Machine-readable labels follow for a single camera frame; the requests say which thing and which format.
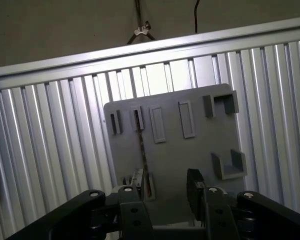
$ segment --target black cable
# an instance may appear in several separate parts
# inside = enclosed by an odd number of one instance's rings
[[[138,21],[138,27],[142,27],[142,19],[141,19],[141,7],[140,7],[140,0],[134,0],[135,8],[136,8],[136,17]]]
[[[200,0],[196,0],[195,6],[194,6],[194,31],[195,33],[198,33],[198,19],[197,19],[197,8],[200,3]]]

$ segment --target raised bracket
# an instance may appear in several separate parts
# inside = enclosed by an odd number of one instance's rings
[[[213,170],[219,179],[235,179],[247,175],[245,154],[234,149],[231,149],[230,153],[231,165],[224,164],[217,154],[211,153]]]
[[[227,115],[236,114],[239,112],[236,91],[232,91],[229,94],[223,94],[223,95],[215,95],[215,96],[206,95],[203,96],[202,98],[203,98],[205,116],[208,118],[213,118],[216,116],[215,103],[221,101],[224,104],[224,111]]]

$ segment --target gray plastic panel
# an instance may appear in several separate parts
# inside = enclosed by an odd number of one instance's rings
[[[143,167],[133,111],[142,119],[147,165],[153,177],[156,198],[145,204],[154,225],[192,219],[186,197],[188,168],[199,169],[209,186],[233,193],[244,190],[247,169],[239,151],[234,114],[238,103],[229,85],[107,103],[104,114],[110,133],[111,116],[120,113],[121,133],[109,136],[119,184]]]

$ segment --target rectangular slot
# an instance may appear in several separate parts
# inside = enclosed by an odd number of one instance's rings
[[[180,111],[183,137],[185,139],[195,137],[196,134],[195,134],[194,116],[192,113],[190,101],[179,102],[179,111]]]
[[[145,127],[144,127],[144,121],[143,121],[142,113],[141,113],[141,106],[132,106],[131,107],[130,117],[131,117],[132,129],[134,131],[137,131],[136,113],[137,113],[138,119],[139,119],[140,130],[143,130],[143,129],[145,129]]]
[[[164,121],[162,118],[162,111],[159,105],[150,106],[150,118],[152,124],[153,138],[156,144],[166,141]]]
[[[120,128],[120,122],[119,122],[119,110],[111,113],[110,118],[111,118],[111,125],[112,125],[112,134],[113,135],[120,134],[121,128]]]

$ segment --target metal siding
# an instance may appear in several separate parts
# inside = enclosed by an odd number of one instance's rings
[[[224,83],[237,91],[245,188],[300,213],[300,29],[293,31],[1,79],[0,238],[86,189],[111,192],[106,103]]]

